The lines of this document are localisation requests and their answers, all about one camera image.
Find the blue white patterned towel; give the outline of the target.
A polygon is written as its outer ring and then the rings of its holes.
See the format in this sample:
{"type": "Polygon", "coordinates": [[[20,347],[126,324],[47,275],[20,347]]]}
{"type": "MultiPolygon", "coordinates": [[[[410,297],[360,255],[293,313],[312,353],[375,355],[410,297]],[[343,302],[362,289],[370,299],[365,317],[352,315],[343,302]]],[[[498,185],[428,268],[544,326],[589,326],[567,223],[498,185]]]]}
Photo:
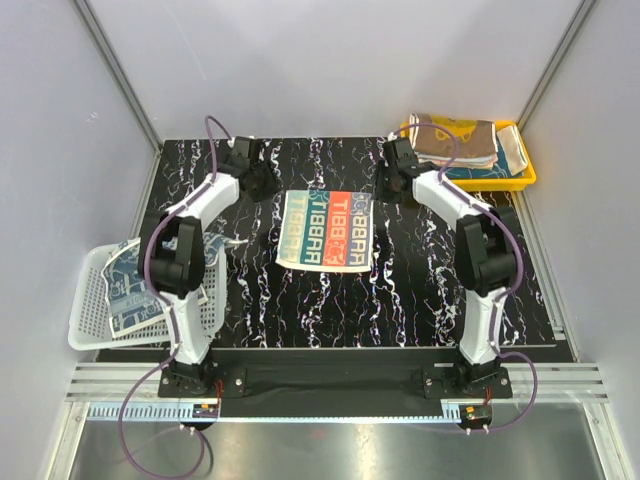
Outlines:
{"type": "MultiPolygon", "coordinates": [[[[203,242],[205,276],[198,291],[198,305],[203,328],[213,336],[222,324],[216,317],[216,281],[226,272],[226,250],[245,242],[209,231],[203,234],[203,242]]],[[[139,250],[139,238],[120,243],[101,271],[109,327],[115,340],[149,338],[161,342],[168,335],[166,317],[160,300],[147,290],[138,272],[139,250]]]]}

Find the light blue white towel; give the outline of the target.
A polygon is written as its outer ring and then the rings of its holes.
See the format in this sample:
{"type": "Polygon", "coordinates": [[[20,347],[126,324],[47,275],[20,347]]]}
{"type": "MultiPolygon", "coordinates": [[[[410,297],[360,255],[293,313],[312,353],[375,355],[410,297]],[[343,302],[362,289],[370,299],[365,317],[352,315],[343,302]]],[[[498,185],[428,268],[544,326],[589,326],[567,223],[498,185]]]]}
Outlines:
{"type": "MultiPolygon", "coordinates": [[[[420,162],[431,162],[435,165],[444,166],[450,160],[450,155],[444,154],[431,154],[416,152],[416,155],[420,162]]],[[[477,168],[477,169],[490,169],[498,159],[498,153],[493,151],[491,153],[481,154],[479,156],[463,156],[459,154],[452,162],[453,168],[477,168]]]]}

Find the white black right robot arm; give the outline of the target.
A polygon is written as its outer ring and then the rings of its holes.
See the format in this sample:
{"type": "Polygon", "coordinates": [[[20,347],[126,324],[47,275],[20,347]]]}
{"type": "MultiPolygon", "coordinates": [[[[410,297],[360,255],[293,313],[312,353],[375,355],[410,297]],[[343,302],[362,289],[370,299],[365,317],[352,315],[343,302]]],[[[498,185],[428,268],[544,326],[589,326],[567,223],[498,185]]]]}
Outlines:
{"type": "Polygon", "coordinates": [[[454,267],[465,289],[466,310],[458,351],[462,366],[454,384],[476,396],[490,383],[485,367],[500,357],[499,317],[506,298],[519,288],[523,257],[510,228],[513,217],[458,187],[435,166],[421,163],[410,141],[390,136],[378,163],[374,198],[384,203],[411,199],[455,230],[454,267]]]}

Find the yellow brown bear towel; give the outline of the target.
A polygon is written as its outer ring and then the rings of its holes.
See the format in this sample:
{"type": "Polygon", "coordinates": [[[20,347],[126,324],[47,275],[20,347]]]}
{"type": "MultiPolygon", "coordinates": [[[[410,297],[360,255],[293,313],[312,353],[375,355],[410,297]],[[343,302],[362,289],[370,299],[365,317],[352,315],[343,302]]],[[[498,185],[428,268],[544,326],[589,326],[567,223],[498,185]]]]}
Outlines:
{"type": "Polygon", "coordinates": [[[411,114],[410,124],[430,123],[408,130],[411,145],[416,152],[450,155],[454,153],[454,141],[458,154],[479,156],[497,152],[495,124],[487,120],[453,119],[429,114],[411,114]]]}

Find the striped rabbit text towel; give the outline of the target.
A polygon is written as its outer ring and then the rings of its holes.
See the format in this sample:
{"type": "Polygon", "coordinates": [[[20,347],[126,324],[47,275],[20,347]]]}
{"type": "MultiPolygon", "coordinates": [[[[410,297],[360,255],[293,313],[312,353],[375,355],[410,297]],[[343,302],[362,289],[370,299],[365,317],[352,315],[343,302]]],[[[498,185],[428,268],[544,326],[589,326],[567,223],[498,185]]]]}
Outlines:
{"type": "Polygon", "coordinates": [[[364,273],[373,266],[373,198],[369,193],[289,190],[276,263],[322,273],[364,273]]]}

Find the pink white rabbit towel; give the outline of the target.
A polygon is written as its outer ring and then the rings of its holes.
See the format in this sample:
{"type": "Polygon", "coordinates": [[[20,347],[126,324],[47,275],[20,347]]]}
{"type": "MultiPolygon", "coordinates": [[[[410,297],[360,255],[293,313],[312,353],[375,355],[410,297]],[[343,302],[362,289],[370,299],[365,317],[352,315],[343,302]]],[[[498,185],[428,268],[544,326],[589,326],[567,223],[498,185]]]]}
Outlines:
{"type": "Polygon", "coordinates": [[[494,164],[498,161],[497,154],[483,157],[456,157],[454,160],[451,160],[450,157],[419,154],[418,158],[420,161],[432,162],[439,166],[445,166],[450,163],[450,168],[468,168],[482,170],[492,169],[494,167],[494,164]]]}

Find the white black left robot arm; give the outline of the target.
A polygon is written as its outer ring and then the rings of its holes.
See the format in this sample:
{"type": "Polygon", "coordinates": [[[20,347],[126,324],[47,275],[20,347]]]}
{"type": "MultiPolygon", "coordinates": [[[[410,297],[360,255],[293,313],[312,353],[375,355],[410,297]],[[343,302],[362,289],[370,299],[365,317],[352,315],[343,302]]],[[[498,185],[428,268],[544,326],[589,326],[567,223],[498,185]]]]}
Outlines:
{"type": "Polygon", "coordinates": [[[138,272],[165,314],[170,359],[187,365],[181,384],[196,396],[208,394],[216,382],[214,369],[202,363],[210,344],[197,294],[206,270],[203,233],[242,195],[259,202],[280,190],[263,149],[262,140],[234,137],[214,172],[169,209],[148,213],[140,229],[138,272]]]}

